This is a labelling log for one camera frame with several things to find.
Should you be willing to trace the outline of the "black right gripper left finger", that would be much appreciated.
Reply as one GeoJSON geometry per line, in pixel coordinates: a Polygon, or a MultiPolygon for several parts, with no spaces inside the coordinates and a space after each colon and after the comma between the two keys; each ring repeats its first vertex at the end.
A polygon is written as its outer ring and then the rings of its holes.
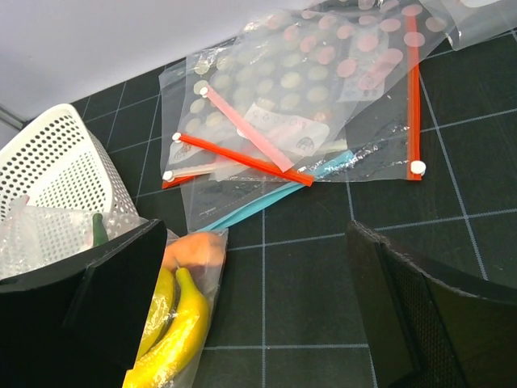
{"type": "Polygon", "coordinates": [[[120,387],[162,265],[163,221],[1,282],[3,387],[120,387]]]}

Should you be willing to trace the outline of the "yellow toy banana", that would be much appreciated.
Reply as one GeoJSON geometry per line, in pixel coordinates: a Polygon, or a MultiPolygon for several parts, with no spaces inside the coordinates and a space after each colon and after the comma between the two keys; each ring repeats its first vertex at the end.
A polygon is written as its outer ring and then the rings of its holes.
{"type": "Polygon", "coordinates": [[[175,272],[180,296],[176,315],[162,339],[126,373],[124,387],[162,387],[199,352],[209,324],[209,304],[186,268],[175,272]]]}

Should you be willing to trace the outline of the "pink zipper clear bag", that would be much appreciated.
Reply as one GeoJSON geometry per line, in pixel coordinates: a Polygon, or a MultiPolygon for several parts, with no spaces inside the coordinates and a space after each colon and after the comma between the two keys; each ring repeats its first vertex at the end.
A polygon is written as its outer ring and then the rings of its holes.
{"type": "Polygon", "coordinates": [[[13,200],[1,223],[2,386],[192,386],[227,238],[13,200]]]}

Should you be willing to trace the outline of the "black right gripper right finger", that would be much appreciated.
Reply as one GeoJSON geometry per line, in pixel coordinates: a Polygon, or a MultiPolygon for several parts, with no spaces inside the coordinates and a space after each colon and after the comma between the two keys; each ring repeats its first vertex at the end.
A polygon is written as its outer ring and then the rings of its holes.
{"type": "Polygon", "coordinates": [[[514,387],[516,290],[357,222],[347,257],[379,387],[514,387]]]}

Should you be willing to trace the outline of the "green toy chili pepper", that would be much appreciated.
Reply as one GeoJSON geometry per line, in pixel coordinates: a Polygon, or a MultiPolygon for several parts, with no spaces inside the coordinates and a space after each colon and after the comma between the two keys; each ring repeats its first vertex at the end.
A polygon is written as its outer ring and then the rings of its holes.
{"type": "Polygon", "coordinates": [[[103,224],[103,215],[101,213],[95,213],[92,216],[92,234],[93,234],[93,247],[98,247],[107,243],[109,237],[103,224]]]}

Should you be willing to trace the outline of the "orange maroon toy steak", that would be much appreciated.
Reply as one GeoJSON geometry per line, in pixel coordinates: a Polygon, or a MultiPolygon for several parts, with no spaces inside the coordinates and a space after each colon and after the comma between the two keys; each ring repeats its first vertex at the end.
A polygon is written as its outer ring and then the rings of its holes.
{"type": "Polygon", "coordinates": [[[177,267],[220,267],[225,260],[226,237],[213,232],[186,235],[166,246],[162,266],[169,271],[177,267]]]}

